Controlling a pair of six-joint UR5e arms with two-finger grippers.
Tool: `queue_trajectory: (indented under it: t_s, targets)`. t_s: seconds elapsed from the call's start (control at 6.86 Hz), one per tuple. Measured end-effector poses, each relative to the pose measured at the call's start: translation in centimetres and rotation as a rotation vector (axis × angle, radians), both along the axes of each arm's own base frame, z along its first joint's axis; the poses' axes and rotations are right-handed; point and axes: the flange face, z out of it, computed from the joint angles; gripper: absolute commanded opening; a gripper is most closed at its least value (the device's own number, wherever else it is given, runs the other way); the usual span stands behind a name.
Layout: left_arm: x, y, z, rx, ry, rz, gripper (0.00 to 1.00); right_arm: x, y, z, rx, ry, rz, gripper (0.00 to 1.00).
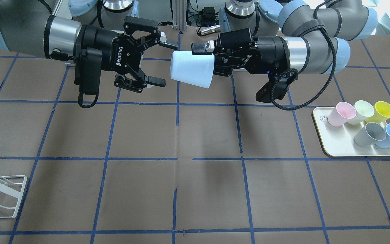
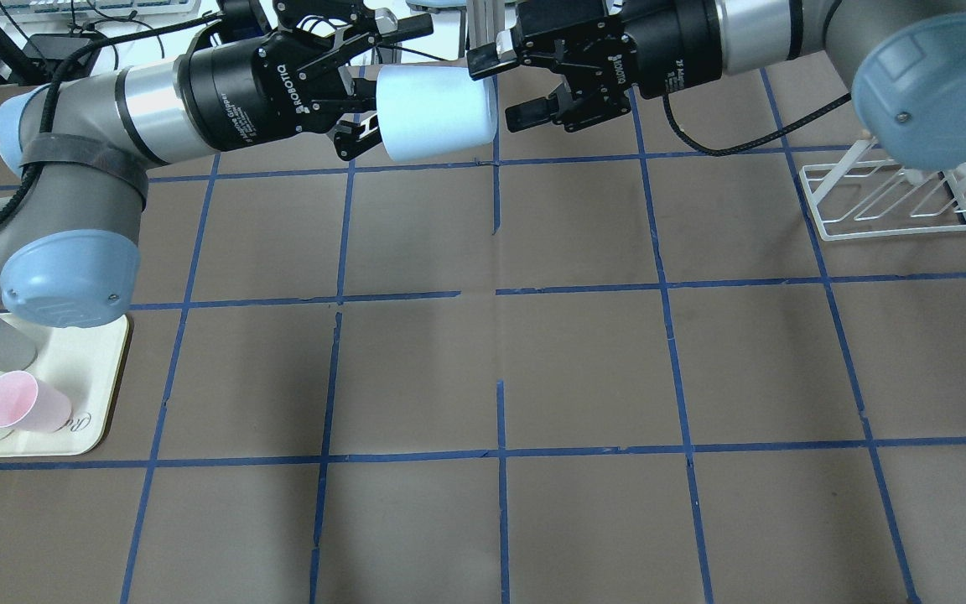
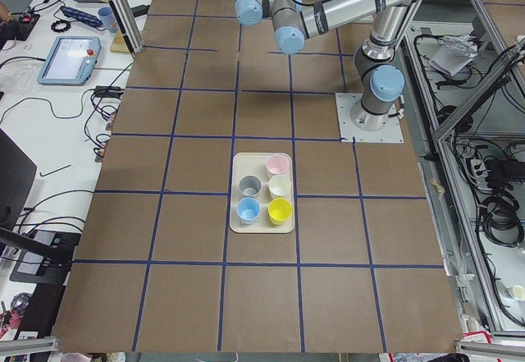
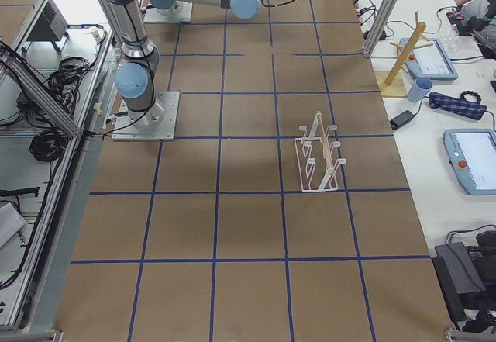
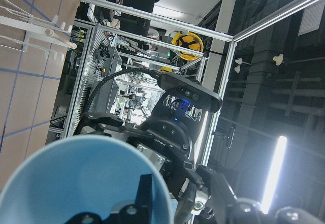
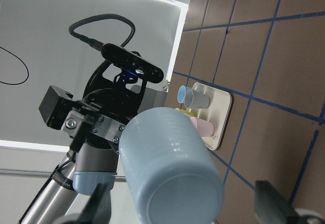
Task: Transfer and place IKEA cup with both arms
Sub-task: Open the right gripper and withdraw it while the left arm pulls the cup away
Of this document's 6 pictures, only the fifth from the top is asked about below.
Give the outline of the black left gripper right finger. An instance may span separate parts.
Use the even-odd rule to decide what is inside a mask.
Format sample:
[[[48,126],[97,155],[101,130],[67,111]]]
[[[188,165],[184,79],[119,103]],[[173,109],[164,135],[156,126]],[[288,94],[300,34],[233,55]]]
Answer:
[[[259,202],[236,197],[221,172],[203,165],[196,172],[202,177],[210,198],[195,223],[323,223],[307,211],[291,206],[275,214],[264,214]]]

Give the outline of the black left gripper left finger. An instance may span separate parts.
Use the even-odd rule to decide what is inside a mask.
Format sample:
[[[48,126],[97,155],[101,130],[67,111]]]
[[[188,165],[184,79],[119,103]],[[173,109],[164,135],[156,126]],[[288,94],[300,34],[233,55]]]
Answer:
[[[67,223],[152,223],[152,175],[141,175],[137,195],[133,203],[123,205],[105,219],[98,214],[81,212]]]

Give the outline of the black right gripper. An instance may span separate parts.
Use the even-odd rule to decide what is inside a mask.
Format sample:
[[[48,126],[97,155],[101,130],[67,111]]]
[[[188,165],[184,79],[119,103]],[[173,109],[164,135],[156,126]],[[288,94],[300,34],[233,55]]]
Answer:
[[[201,212],[209,199],[208,189],[189,159],[201,124],[187,112],[194,105],[167,92],[155,105],[149,118],[138,126],[122,122],[112,113],[85,112],[74,134],[109,136],[142,149],[177,201],[174,223],[186,223]]]

